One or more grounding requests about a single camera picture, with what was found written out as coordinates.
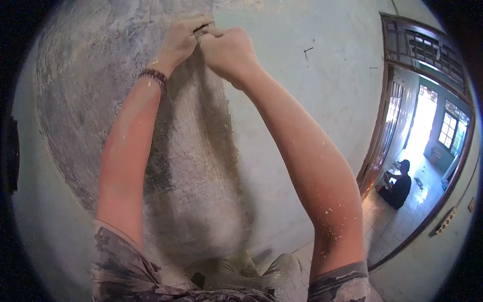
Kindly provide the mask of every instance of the window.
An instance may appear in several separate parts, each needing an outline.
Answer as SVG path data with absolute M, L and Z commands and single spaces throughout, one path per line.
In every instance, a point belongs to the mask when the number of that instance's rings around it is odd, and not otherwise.
M 451 155 L 456 156 L 461 151 L 469 117 L 448 100 L 445 109 L 438 141 L 450 150 Z
M 421 84 L 419 85 L 419 95 L 424 96 L 433 102 L 438 101 L 438 93 Z
M 399 115 L 399 108 L 402 100 L 404 87 L 393 81 L 393 90 L 391 93 L 391 101 L 387 110 L 386 122 L 396 121 Z
M 445 82 L 456 89 L 465 87 L 461 56 L 443 33 L 395 16 L 382 16 L 382 20 L 386 59 L 404 64 L 416 72 L 424 73 L 428 67 L 438 82 Z
M 451 114 L 445 112 L 443 126 L 441 127 L 440 138 L 438 139 L 446 148 L 451 147 L 453 136 L 456 130 L 456 119 Z

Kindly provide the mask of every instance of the beaded bracelet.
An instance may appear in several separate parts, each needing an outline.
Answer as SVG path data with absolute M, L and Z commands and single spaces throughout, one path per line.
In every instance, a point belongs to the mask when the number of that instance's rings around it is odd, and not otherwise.
M 149 77 L 155 80 L 161 87 L 161 95 L 165 95 L 168 91 L 168 78 L 164 75 L 164 73 L 154 69 L 146 68 L 139 73 L 138 79 L 142 77 Z

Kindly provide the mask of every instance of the man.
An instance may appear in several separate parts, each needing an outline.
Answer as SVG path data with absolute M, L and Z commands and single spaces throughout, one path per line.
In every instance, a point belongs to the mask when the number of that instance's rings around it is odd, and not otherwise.
M 280 256 L 260 278 L 240 278 L 220 261 L 203 289 L 164 286 L 143 255 L 142 187 L 157 108 L 172 71 L 194 51 L 203 14 L 175 22 L 124 101 L 102 153 L 92 268 L 95 301 L 289 301 L 299 266 Z M 310 301 L 367 301 L 369 282 L 359 190 L 346 160 L 307 111 L 257 62 L 241 28 L 203 28 L 206 65 L 251 99 L 280 150 L 314 229 Z
M 409 171 L 409 160 L 405 159 L 400 162 L 401 175 L 395 175 L 386 171 L 384 173 L 384 182 L 387 186 L 380 186 L 377 189 L 379 195 L 384 198 L 384 200 L 393 208 L 398 210 L 404 205 L 406 198 L 411 190 L 411 177 L 408 175 Z M 396 179 L 396 183 L 392 184 L 389 180 L 391 178 Z

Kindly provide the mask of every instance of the power strip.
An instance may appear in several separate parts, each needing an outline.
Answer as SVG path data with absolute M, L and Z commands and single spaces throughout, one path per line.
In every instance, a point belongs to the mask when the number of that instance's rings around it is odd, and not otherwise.
M 456 211 L 456 206 L 452 207 L 449 210 L 448 214 L 446 215 L 446 217 L 442 221 L 440 227 L 436 230 L 436 235 L 441 234 L 443 232 L 443 230 L 448 227 L 448 225 L 450 224 L 451 220 L 453 220 L 453 218 L 455 217 L 456 212 L 457 212 Z

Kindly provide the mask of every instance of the hand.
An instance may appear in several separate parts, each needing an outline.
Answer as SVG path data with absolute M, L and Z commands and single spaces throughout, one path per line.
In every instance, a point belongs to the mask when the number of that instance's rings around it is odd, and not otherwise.
M 391 177 L 388 174 L 384 174 L 384 182 L 390 186 L 391 183 Z
M 200 13 L 171 24 L 150 68 L 157 69 L 169 77 L 176 66 L 195 50 L 198 41 L 193 31 L 213 22 L 213 18 Z
M 206 27 L 202 31 L 205 35 L 200 37 L 199 45 L 206 65 L 242 90 L 243 81 L 259 67 L 252 39 L 240 27 L 228 30 Z

